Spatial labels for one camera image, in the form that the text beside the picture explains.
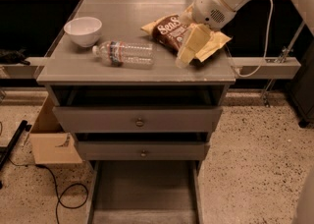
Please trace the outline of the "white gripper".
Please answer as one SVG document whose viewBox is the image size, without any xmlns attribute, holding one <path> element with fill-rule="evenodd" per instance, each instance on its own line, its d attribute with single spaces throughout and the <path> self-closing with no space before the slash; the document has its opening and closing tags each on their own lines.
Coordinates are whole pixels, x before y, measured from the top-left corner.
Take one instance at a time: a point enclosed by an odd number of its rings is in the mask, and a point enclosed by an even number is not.
<svg viewBox="0 0 314 224">
<path fill-rule="evenodd" d="M 176 65 L 185 68 L 210 40 L 212 30 L 220 30 L 236 15 L 224 0 L 194 0 L 181 14 L 179 21 L 189 26 L 179 49 Z"/>
</svg>

